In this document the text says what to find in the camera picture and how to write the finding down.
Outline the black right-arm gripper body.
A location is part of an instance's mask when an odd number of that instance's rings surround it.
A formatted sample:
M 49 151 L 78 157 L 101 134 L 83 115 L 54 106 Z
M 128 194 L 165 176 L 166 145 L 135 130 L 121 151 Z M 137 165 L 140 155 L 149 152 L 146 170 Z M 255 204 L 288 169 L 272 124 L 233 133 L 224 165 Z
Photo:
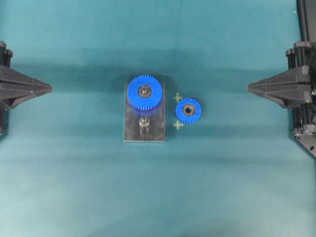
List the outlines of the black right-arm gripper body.
M 292 110 L 293 134 L 315 135 L 316 133 L 316 44 L 298 41 L 286 52 L 288 68 L 309 67 L 311 81 L 311 101 L 302 102 Z

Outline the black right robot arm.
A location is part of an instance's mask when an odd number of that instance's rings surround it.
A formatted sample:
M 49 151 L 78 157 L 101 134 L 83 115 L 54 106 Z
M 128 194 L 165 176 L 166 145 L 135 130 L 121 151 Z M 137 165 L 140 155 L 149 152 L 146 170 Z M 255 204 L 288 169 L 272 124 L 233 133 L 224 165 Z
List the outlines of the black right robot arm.
M 296 136 L 316 133 L 316 2 L 297 1 L 300 41 L 285 53 L 288 70 L 251 83 L 247 91 L 292 111 Z

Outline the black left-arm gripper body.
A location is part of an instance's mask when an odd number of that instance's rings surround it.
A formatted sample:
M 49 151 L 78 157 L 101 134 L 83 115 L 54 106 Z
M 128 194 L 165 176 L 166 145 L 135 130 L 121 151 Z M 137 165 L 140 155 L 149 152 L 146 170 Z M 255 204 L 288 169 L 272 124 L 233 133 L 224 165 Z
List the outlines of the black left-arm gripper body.
M 13 52 L 6 48 L 6 43 L 0 41 L 0 64 L 6 67 L 10 67 L 10 60 L 13 57 Z M 4 103 L 0 103 L 0 134 L 4 133 L 4 112 L 6 108 Z

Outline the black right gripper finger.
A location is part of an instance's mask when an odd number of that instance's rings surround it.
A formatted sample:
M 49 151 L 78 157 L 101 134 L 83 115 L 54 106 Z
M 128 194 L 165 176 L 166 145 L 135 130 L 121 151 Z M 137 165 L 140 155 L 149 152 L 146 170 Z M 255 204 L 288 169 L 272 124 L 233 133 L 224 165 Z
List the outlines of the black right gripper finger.
M 258 89 L 259 87 L 307 84 L 311 82 L 310 67 L 307 65 L 295 67 L 270 78 L 261 79 L 247 86 L 247 90 Z
M 262 91 L 256 87 L 248 87 L 247 91 L 279 104 L 283 109 L 292 109 L 304 103 L 311 103 L 312 96 L 308 91 L 302 90 L 282 90 L 282 91 Z

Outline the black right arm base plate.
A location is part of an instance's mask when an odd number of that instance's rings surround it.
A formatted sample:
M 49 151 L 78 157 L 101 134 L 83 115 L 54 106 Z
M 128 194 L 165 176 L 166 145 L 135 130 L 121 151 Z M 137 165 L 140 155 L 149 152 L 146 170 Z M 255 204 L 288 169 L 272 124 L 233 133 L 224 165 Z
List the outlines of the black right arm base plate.
M 310 155 L 314 158 L 316 157 L 316 133 L 315 132 L 305 132 L 301 129 L 294 128 L 293 136 Z

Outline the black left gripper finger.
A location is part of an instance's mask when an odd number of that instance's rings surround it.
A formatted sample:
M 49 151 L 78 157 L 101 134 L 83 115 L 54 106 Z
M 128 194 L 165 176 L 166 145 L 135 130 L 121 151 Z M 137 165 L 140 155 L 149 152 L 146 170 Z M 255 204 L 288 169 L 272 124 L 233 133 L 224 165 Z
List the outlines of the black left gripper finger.
M 13 97 L 8 99 L 1 99 L 0 106 L 3 107 L 5 110 L 15 109 L 21 103 L 24 103 L 36 97 L 40 97 L 50 92 L 52 92 L 52 88 L 45 88 L 38 91 L 29 91 L 26 93 L 26 95 L 14 95 Z
M 29 77 L 4 65 L 0 66 L 0 81 L 23 86 L 37 86 L 52 90 L 52 86 L 38 79 Z

